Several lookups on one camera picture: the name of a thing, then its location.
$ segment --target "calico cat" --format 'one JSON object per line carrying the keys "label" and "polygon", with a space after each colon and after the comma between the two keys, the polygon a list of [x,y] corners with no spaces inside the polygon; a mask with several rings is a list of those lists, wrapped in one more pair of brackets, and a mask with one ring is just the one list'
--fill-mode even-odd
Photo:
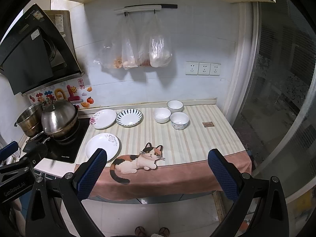
{"label": "calico cat", "polygon": [[157,165],[155,161],[158,159],[163,159],[162,154],[162,145],[152,147],[149,142],[146,144],[143,151],[139,153],[139,155],[122,155],[117,157],[110,166],[110,175],[111,177],[122,184],[129,184],[129,179],[121,178],[116,175],[115,169],[122,174],[133,174],[137,172],[137,169],[155,169]]}

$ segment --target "black range hood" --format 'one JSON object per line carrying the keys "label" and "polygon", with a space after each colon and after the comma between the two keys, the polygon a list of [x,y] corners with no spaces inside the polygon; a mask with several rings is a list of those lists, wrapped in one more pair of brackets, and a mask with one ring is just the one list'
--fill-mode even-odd
{"label": "black range hood", "polygon": [[[52,64],[59,53],[64,62]],[[0,45],[0,73],[13,94],[80,77],[84,74],[54,23],[37,5],[16,22]]]}

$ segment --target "plate with pink flower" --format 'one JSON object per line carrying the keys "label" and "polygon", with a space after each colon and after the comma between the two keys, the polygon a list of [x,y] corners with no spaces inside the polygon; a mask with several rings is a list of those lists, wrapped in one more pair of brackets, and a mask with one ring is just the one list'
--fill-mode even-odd
{"label": "plate with pink flower", "polygon": [[114,123],[116,112],[114,110],[105,109],[98,111],[90,118],[90,125],[95,129],[104,129]]}

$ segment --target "white wall socket panel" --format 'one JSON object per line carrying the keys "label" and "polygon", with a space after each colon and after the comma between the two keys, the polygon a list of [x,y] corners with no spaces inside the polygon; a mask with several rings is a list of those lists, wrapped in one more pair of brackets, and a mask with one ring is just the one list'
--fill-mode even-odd
{"label": "white wall socket panel", "polygon": [[185,74],[186,75],[197,75],[198,74],[198,62],[186,62]]}
{"label": "white wall socket panel", "polygon": [[211,63],[210,76],[219,76],[221,74],[221,64]]}
{"label": "white wall socket panel", "polygon": [[206,75],[210,74],[211,63],[200,62],[198,66],[198,75]]}

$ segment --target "white plate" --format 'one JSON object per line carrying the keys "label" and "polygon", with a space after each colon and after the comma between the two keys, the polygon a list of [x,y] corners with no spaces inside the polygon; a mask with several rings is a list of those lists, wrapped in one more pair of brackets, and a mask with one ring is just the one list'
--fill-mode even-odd
{"label": "white plate", "polygon": [[97,134],[86,144],[86,157],[89,159],[98,148],[104,149],[106,151],[107,161],[110,161],[119,150],[119,140],[113,134]]}
{"label": "white plate", "polygon": [[116,112],[114,110],[101,110],[90,118],[90,125],[95,129],[104,129],[112,125],[115,119]]}
{"label": "white plate", "polygon": [[142,116],[143,114],[137,109],[127,109],[117,115],[116,122],[121,126],[131,127],[139,123]]}

